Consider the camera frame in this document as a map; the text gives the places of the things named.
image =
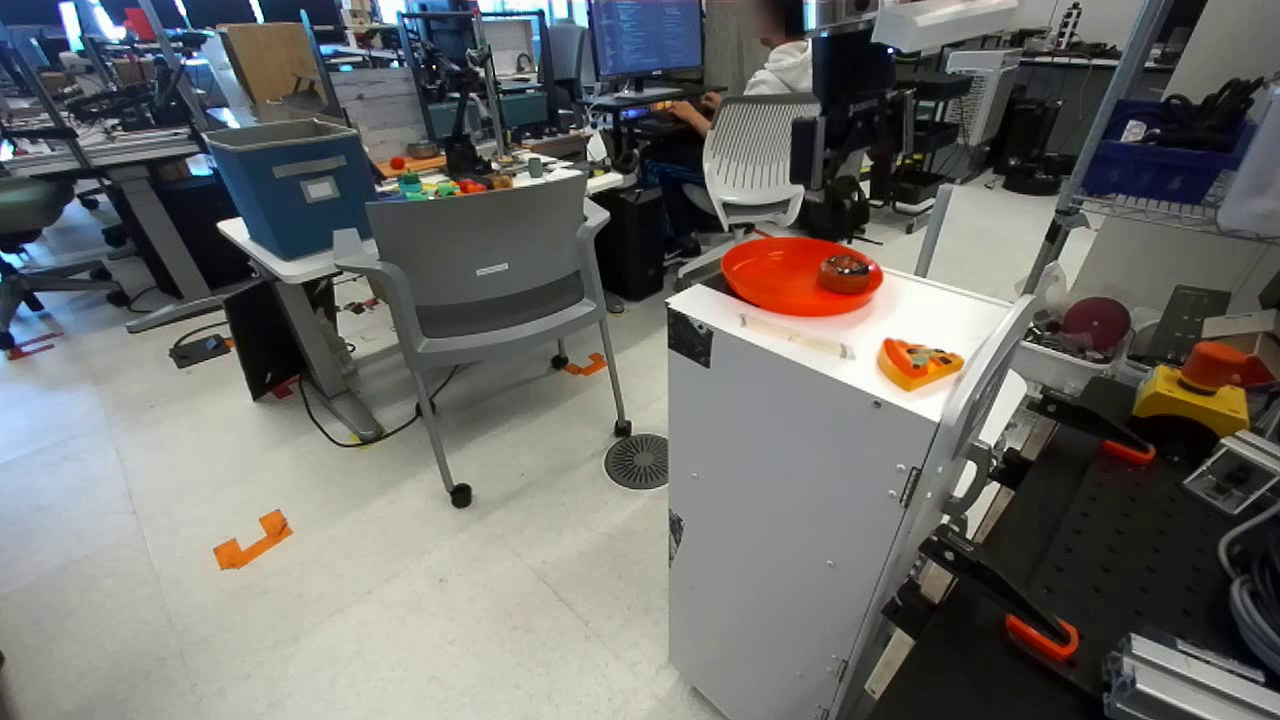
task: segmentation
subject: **orange bowl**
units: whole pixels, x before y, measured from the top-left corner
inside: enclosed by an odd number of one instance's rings
[[[829,255],[852,255],[866,264],[866,287],[862,293],[829,293],[818,285],[818,264]],[[771,236],[771,242],[747,242],[725,251],[718,274],[728,287],[767,314],[784,318],[839,318],[862,310],[874,287],[884,285],[884,267],[845,245],[832,242],[798,242],[798,236]]]

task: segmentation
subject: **blue bin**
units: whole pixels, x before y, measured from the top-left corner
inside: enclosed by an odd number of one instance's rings
[[[1248,154],[1248,129],[1240,129],[1231,154],[1121,146],[1127,119],[1159,124],[1169,119],[1169,107],[1152,100],[1116,103],[1103,146],[1085,172],[1086,198],[1152,198],[1172,206],[1203,206],[1215,177],[1234,170]]]
[[[369,236],[370,170],[351,129],[262,124],[209,132],[211,160],[255,245],[292,260]]]

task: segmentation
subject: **white tile floor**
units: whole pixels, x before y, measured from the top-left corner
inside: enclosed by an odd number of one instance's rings
[[[964,189],[935,276],[1010,296],[1049,208]],[[914,260],[918,231],[870,236]],[[128,336],[95,296],[16,336],[49,329],[51,351],[0,364],[0,720],[716,716],[662,653],[669,496],[599,468],[602,375],[461,374],[441,404],[477,509],[452,513],[415,427],[332,447],[300,400],[250,404],[232,355],[176,374],[185,329]],[[635,427],[662,431],[659,301],[616,332]],[[405,382],[381,396],[407,414]],[[211,545],[270,509],[295,536],[218,573]]]

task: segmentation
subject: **chair caster wheel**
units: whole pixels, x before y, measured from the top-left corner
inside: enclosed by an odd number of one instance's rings
[[[130,301],[128,301],[123,287],[112,287],[112,293],[108,293],[108,306],[128,310]]]
[[[123,227],[123,223],[105,227],[105,245],[108,245],[108,248],[123,248],[123,245],[128,245],[128,227]]]
[[[452,504],[452,509],[472,509],[472,485],[452,485],[452,489],[446,489],[446,504]]]

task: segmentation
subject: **black chair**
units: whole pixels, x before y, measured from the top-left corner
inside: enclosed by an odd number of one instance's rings
[[[43,132],[5,132],[5,142],[68,142],[64,129]],[[0,177],[0,351],[16,348],[16,336],[6,332],[18,306],[31,314],[43,314],[37,293],[92,293],[112,287],[105,276],[105,255],[92,260],[68,260],[49,267],[18,267],[16,255],[31,242],[43,236],[49,223],[64,215],[64,208],[76,198],[76,180],[29,180],[29,177]]]

